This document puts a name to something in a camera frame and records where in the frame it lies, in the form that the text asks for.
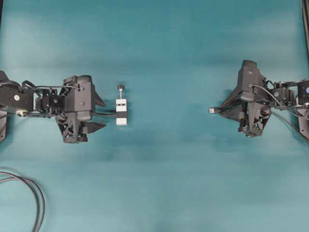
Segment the screw head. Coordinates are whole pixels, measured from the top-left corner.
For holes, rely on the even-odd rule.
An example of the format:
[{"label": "screw head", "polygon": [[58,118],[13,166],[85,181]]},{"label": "screw head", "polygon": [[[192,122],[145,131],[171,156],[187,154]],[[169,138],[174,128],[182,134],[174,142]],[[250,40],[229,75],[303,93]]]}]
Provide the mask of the screw head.
[{"label": "screw head", "polygon": [[18,96],[17,94],[14,95],[14,100],[15,100],[15,101],[19,101],[19,99],[20,99],[20,98],[19,98],[19,96]]},{"label": "screw head", "polygon": [[123,91],[123,90],[125,89],[125,86],[124,86],[124,85],[118,85],[118,86],[117,86],[117,89],[118,89],[119,91]]}]

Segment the table surface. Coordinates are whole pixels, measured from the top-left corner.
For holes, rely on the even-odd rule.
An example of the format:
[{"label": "table surface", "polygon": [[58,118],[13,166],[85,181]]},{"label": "table surface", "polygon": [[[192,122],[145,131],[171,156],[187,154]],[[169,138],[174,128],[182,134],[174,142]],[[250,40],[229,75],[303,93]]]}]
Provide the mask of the table surface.
[{"label": "table surface", "polygon": [[[42,232],[305,231],[308,146],[274,116],[247,139],[208,114],[243,59],[273,81],[308,77],[301,0],[5,0],[10,79],[89,74],[108,109],[124,84],[129,119],[96,117],[108,126],[68,145],[54,119],[12,117],[0,169],[42,186]],[[30,191],[0,189],[1,231],[30,231]]]}]

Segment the cable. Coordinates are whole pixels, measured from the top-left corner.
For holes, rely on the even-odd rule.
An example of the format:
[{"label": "cable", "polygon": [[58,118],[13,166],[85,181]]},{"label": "cable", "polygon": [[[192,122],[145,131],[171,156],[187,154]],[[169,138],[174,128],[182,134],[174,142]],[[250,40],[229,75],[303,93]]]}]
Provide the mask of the cable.
[{"label": "cable", "polygon": [[99,116],[116,117],[115,114],[106,114],[106,113],[98,113],[98,112],[93,112],[93,114],[99,115]]},{"label": "cable", "polygon": [[266,86],[268,85],[268,83],[271,83],[272,86],[275,86],[274,83],[272,81],[266,81]]},{"label": "cable", "polygon": [[263,91],[265,91],[266,93],[268,93],[269,96],[271,96],[271,97],[275,100],[275,102],[278,103],[279,106],[281,106],[281,108],[283,108],[284,110],[286,110],[286,111],[289,112],[290,114],[292,114],[292,115],[294,115],[294,116],[296,116],[296,117],[300,117],[300,118],[305,119],[305,120],[309,120],[309,118],[303,117],[303,116],[298,115],[298,114],[295,114],[295,113],[292,112],[289,108],[287,108],[286,106],[282,105],[282,104],[276,99],[276,97],[275,97],[274,95],[272,95],[272,94],[271,94],[267,89],[265,89],[264,87],[258,86],[258,85],[254,85],[254,84],[249,84],[249,87],[250,87],[250,86],[252,86],[252,87],[258,87],[258,88],[262,89]]},{"label": "cable", "polygon": [[[11,177],[11,178],[6,178],[6,179],[3,179],[3,180],[0,180],[0,183],[6,182],[6,181],[9,181],[9,180],[20,180],[33,193],[34,198],[35,198],[37,213],[36,213],[35,221],[34,221],[34,224],[33,224],[31,232],[38,232],[40,230],[40,228],[41,228],[41,225],[42,225],[42,222],[43,222],[43,219],[44,219],[44,215],[45,215],[45,199],[44,199],[44,195],[43,195],[40,187],[33,180],[30,180],[30,179],[27,179],[27,178],[23,178],[23,177],[19,177],[17,175],[12,174],[12,173],[0,172],[0,174],[8,175],[8,176]],[[33,187],[28,182],[33,183],[38,188],[38,190],[40,192],[40,195],[41,195],[41,198],[42,198],[42,210],[43,210],[43,213],[42,213],[42,217],[41,217],[40,222],[39,222],[39,217],[40,217],[40,202],[39,202],[39,198],[38,198],[38,195],[37,195],[36,191],[33,189]]]},{"label": "cable", "polygon": [[[41,219],[40,219],[40,222],[39,222],[39,224],[37,226],[37,230],[36,230],[38,232],[40,230],[42,224],[43,224],[43,220],[44,220],[44,216],[45,216],[45,198],[44,198],[44,195],[43,195],[43,192],[42,192],[41,188],[39,187],[39,185],[37,183],[35,183],[33,180],[28,179],[28,178],[22,177],[22,179],[24,179],[27,182],[30,182],[31,184],[35,185],[35,187],[38,189],[38,191],[40,193],[40,196],[41,196],[41,200],[42,200],[42,215],[41,215]],[[7,181],[11,181],[11,180],[18,180],[18,179],[13,178],[13,177],[8,177],[8,178],[0,180],[0,183],[4,183],[4,182],[7,182]]]},{"label": "cable", "polygon": [[277,118],[279,118],[281,121],[283,121],[284,123],[286,123],[292,130],[294,130],[296,133],[298,133],[304,140],[306,140],[306,142],[309,142],[309,140],[302,134],[300,133],[300,131],[298,131],[288,120],[286,120],[284,117],[282,117],[281,115],[277,114],[276,112],[272,112],[272,114],[274,116],[276,116]]},{"label": "cable", "polygon": [[0,119],[5,118],[5,117],[9,117],[9,116],[12,116],[12,115],[13,115],[13,114],[2,115],[2,116],[0,116]]},{"label": "cable", "polygon": [[35,86],[32,88],[75,88],[80,90],[80,88],[76,87],[76,86]]},{"label": "cable", "polygon": [[18,91],[22,92],[22,87],[16,81],[0,81],[0,86],[4,86],[4,85],[17,86]]}]

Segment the metal screw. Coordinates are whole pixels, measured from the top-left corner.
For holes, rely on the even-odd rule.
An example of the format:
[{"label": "metal screw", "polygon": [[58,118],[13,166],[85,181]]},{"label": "metal screw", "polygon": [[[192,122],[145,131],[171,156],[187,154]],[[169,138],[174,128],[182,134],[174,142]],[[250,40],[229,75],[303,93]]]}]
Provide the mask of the metal screw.
[{"label": "metal screw", "polygon": [[16,94],[16,95],[14,96],[14,99],[15,99],[15,101],[19,101],[19,96]]},{"label": "metal screw", "polygon": [[118,89],[119,92],[120,92],[120,99],[122,99],[122,91],[125,89],[125,86],[124,86],[124,85],[118,85],[118,86],[117,86],[117,89]]}]

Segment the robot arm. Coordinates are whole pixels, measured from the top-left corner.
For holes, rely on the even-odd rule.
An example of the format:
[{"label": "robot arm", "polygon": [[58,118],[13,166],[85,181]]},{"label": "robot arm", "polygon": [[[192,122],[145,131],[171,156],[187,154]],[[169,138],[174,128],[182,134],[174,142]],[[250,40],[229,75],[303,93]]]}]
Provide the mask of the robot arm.
[{"label": "robot arm", "polygon": [[[244,60],[236,88],[219,108],[209,111],[237,121],[238,131],[252,138],[263,134],[271,108],[286,110],[298,117],[299,132],[309,139],[309,81],[272,83],[272,89],[268,83],[272,82],[260,74],[255,62]],[[291,87],[297,87],[297,98]]]},{"label": "robot arm", "polygon": [[106,104],[89,75],[66,78],[62,86],[35,86],[29,81],[19,85],[0,71],[0,142],[6,134],[6,117],[13,114],[55,117],[65,143],[87,142],[87,134],[106,126],[90,121],[93,114],[117,117],[117,114],[96,112],[96,106]]}]

